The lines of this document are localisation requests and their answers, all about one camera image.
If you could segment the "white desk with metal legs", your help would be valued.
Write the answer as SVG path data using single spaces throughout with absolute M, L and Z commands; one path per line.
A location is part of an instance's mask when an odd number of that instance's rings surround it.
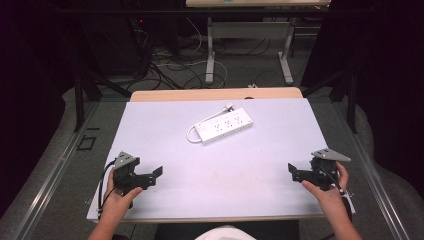
M 186 0 L 186 6 L 200 10 L 229 10 L 230 20 L 216 21 L 213 17 L 207 18 L 207 45 L 208 59 L 206 65 L 205 83 L 214 81 L 215 39 L 283 39 L 283 51 L 278 53 L 283 80 L 288 86 L 294 81 L 287 61 L 291 42 L 294 38 L 296 25 L 295 17 L 286 17 L 285 21 L 248 21 L 235 20 L 236 10 L 317 10 L 328 6 L 331 0 Z

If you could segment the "white power strip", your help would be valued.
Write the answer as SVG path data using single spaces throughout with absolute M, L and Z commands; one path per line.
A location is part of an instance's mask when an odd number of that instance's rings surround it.
M 208 144 L 225 136 L 234 134 L 253 125 L 248 113 L 239 108 L 195 125 L 203 144 Z

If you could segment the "dark computer tower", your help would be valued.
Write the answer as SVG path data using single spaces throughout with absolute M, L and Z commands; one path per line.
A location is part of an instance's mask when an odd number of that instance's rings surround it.
M 103 75 L 147 74 L 150 38 L 134 19 L 88 16 L 80 21 Z

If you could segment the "black floor hatch frame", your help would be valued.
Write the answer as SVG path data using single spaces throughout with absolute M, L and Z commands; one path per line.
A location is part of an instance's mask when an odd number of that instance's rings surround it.
M 96 142 L 97 138 L 94 136 L 86 136 L 84 135 L 82 137 L 82 139 L 79 141 L 79 143 L 77 144 L 77 150 L 78 151 L 90 151 L 95 142 Z

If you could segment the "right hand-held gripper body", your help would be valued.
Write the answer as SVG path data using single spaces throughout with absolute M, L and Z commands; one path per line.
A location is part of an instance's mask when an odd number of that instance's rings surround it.
M 337 162 L 350 162 L 351 158 L 332 149 L 324 148 L 311 153 L 313 156 L 310 161 L 315 179 L 313 184 L 323 191 L 328 191 L 334 184 L 339 186 Z

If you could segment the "aluminium floor rail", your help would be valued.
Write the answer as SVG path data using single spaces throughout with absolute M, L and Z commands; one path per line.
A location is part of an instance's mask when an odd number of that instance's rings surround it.
M 355 181 L 364 185 L 364 189 L 354 188 L 358 211 L 356 220 L 361 226 L 361 233 L 372 240 L 412 240 L 403 219 L 405 212 L 397 206 L 398 194 L 395 193 L 396 187 L 402 187 L 403 181 L 374 161 L 373 135 L 365 113 L 356 109 L 357 132 L 354 132 L 347 122 L 347 105 L 341 102 L 334 103 L 333 107 L 354 150 L 352 164 L 360 168 L 359 173 L 354 173 Z
M 10 240 L 85 240 L 94 227 L 87 219 L 95 203 L 98 179 L 104 164 L 104 137 L 99 120 L 100 103 L 92 103 L 86 122 L 73 132 L 71 117 L 58 130 L 33 171 L 12 213 L 18 226 Z M 78 151 L 82 137 L 97 138 L 90 151 Z

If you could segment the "person's white shirt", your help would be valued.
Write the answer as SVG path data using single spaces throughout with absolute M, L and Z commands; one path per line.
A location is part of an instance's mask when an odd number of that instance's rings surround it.
M 194 240 L 256 240 L 253 236 L 230 225 L 220 226 L 199 235 Z

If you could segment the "person's left hand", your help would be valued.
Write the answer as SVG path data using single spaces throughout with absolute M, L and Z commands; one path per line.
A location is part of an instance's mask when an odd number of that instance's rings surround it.
M 130 203 L 143 191 L 141 187 L 136 187 L 129 193 L 123 195 L 117 189 L 113 181 L 114 171 L 111 170 L 108 176 L 105 202 L 99 222 L 108 226 L 118 225 L 126 215 Z

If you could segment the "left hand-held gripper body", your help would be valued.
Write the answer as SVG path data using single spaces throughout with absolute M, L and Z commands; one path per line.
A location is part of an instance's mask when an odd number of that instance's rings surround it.
M 114 186 L 125 196 L 131 190 L 141 187 L 140 176 L 135 173 L 135 167 L 140 163 L 139 157 L 134 157 L 121 151 L 114 164 Z

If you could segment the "black metal stand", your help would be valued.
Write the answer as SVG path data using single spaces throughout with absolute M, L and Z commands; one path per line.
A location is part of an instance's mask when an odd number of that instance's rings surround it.
M 358 73 L 352 67 L 345 67 L 336 71 L 334 74 L 319 81 L 312 87 L 302 90 L 301 93 L 304 97 L 308 97 L 326 85 L 335 84 L 330 92 L 330 100 L 332 102 L 341 102 L 347 96 L 347 110 L 346 122 L 350 130 L 356 134 L 356 102 L 357 102 L 357 86 L 358 86 Z
M 84 95 L 87 95 L 91 101 L 100 101 L 103 97 L 98 85 L 104 85 L 127 98 L 132 95 L 130 91 L 121 88 L 117 84 L 98 75 L 87 67 L 80 67 L 74 74 L 76 106 L 75 132 L 78 132 L 85 122 Z

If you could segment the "person's right hand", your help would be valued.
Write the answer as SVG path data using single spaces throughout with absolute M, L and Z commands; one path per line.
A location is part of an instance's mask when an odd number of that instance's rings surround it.
M 347 170 L 340 162 L 336 163 L 336 167 L 339 171 L 339 185 L 343 190 L 346 190 L 349 179 Z M 301 185 L 317 199 L 322 212 L 328 219 L 347 215 L 346 207 L 338 188 L 323 191 L 307 180 L 303 180 Z

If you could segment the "person's dark pants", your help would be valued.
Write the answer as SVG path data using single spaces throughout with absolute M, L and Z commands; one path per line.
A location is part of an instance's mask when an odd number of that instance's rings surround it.
M 230 225 L 256 240 L 300 240 L 297 220 L 159 224 L 154 240 L 194 240 L 208 230 Z

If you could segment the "white table mat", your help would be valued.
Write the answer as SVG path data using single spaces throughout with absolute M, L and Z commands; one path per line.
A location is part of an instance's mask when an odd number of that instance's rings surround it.
M 109 152 L 139 158 L 138 173 L 162 168 L 128 222 L 195 222 L 319 217 L 316 199 L 294 182 L 290 165 L 310 166 L 326 141 L 303 98 L 235 100 L 251 127 L 206 145 L 187 138 L 191 126 L 223 109 L 222 101 L 129 102 Z

